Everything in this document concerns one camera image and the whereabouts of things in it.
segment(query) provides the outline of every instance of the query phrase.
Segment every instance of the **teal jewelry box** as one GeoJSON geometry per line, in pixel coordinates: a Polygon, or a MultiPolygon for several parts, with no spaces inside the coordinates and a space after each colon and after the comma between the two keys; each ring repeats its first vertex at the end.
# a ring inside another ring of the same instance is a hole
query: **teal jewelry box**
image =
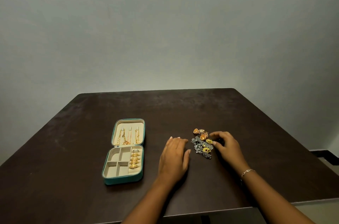
{"type": "Polygon", "coordinates": [[[138,181],[143,176],[145,121],[122,119],[114,126],[112,148],[106,157],[102,177],[106,185],[138,181]]]}

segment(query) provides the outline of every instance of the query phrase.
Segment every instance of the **forearm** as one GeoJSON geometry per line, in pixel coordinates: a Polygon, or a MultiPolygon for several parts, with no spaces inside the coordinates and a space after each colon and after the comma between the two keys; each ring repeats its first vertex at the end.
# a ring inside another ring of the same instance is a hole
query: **forearm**
{"type": "Polygon", "coordinates": [[[122,222],[123,224],[156,223],[172,186],[157,178],[144,198],[122,222]]]}
{"type": "Polygon", "coordinates": [[[243,183],[259,204],[260,209],[271,224],[313,223],[307,216],[291,205],[254,171],[243,176],[243,183]]]}

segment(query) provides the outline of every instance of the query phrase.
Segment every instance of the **table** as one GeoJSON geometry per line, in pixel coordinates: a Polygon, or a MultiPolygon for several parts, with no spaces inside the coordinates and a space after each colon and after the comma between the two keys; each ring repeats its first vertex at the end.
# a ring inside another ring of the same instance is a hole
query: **table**
{"type": "MultiPolygon", "coordinates": [[[[235,89],[188,89],[76,96],[0,167],[3,223],[121,221],[146,193],[170,136],[229,131],[249,165],[290,202],[339,198],[339,176],[235,89]],[[144,177],[104,185],[101,176],[118,119],[146,123],[144,177]]],[[[250,207],[239,179],[218,159],[194,153],[165,216],[250,207]]]]}

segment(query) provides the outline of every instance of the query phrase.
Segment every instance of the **right hand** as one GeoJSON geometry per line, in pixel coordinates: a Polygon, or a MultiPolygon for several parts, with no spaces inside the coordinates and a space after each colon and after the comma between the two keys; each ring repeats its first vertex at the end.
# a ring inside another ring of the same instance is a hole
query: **right hand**
{"type": "Polygon", "coordinates": [[[242,155],[238,141],[229,132],[216,131],[210,133],[212,139],[222,138],[225,141],[225,146],[213,141],[213,145],[220,152],[222,158],[241,175],[245,170],[250,169],[244,156],[242,155]]]}

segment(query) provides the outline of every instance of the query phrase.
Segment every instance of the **bracelet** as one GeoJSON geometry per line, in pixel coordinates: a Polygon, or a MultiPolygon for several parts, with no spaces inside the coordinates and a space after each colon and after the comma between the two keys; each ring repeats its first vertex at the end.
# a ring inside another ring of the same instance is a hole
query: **bracelet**
{"type": "Polygon", "coordinates": [[[242,182],[242,176],[244,176],[247,172],[249,172],[249,171],[255,171],[255,170],[253,170],[253,169],[248,169],[248,170],[245,170],[244,171],[244,173],[241,175],[241,177],[240,177],[240,180],[241,180],[241,182],[242,182]]]}

